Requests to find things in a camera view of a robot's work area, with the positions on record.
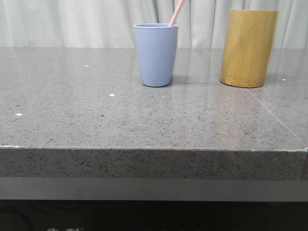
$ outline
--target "blue cup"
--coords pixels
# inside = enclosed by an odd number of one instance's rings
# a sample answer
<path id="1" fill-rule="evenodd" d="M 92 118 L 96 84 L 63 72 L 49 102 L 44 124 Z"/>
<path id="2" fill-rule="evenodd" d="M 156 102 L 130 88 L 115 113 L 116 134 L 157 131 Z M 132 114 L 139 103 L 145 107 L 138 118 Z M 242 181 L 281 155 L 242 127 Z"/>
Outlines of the blue cup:
<path id="1" fill-rule="evenodd" d="M 163 87 L 172 79 L 178 43 L 178 25 L 139 24 L 135 28 L 135 45 L 142 83 Z"/>

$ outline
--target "wooden cylinder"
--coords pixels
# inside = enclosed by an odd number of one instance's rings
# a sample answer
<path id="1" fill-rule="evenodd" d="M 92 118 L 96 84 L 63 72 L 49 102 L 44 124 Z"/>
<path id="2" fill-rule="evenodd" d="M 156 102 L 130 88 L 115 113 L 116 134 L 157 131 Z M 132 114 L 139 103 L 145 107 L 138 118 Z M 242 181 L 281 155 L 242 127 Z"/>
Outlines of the wooden cylinder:
<path id="1" fill-rule="evenodd" d="M 264 85 L 278 13 L 229 10 L 220 74 L 222 83 L 243 88 Z"/>

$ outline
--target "speckled stone surface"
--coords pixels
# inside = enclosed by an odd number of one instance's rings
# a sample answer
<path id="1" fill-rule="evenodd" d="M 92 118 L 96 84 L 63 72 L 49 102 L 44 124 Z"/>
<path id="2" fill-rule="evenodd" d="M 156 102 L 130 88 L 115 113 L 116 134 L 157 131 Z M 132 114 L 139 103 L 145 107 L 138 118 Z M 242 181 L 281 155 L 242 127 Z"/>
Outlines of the speckled stone surface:
<path id="1" fill-rule="evenodd" d="M 132 49 L 0 48 L 0 176 L 299 179 L 307 50 L 258 89 L 221 84 L 221 55 L 178 50 L 149 88 Z"/>

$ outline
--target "pink straw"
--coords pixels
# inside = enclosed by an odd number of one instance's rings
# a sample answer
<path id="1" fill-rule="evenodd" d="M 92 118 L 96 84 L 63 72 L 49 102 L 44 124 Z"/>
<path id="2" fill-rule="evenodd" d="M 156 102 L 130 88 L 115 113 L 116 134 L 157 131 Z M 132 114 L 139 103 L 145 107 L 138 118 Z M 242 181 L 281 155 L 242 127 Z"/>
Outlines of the pink straw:
<path id="1" fill-rule="evenodd" d="M 179 0 L 177 6 L 176 6 L 176 8 L 175 8 L 175 11 L 174 11 L 174 13 L 173 13 L 173 15 L 172 15 L 172 18 L 171 18 L 171 21 L 170 21 L 170 23 L 169 23 L 169 26 L 173 26 L 175 20 L 177 19 L 178 15 L 179 15 L 179 13 L 180 13 L 180 10 L 181 10 L 181 8 L 182 8 L 184 2 L 185 2 L 185 0 Z"/>

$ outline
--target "curtain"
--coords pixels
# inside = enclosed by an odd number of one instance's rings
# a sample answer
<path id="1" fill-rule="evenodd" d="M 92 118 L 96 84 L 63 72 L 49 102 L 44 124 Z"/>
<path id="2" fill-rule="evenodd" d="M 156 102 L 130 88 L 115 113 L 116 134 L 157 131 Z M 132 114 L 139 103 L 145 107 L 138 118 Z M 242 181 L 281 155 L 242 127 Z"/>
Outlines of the curtain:
<path id="1" fill-rule="evenodd" d="M 178 0 L 0 0 L 0 46 L 133 48 L 133 25 L 168 23 Z M 279 10 L 274 48 L 308 47 L 308 0 L 186 0 L 179 48 L 223 48 L 228 9 Z"/>

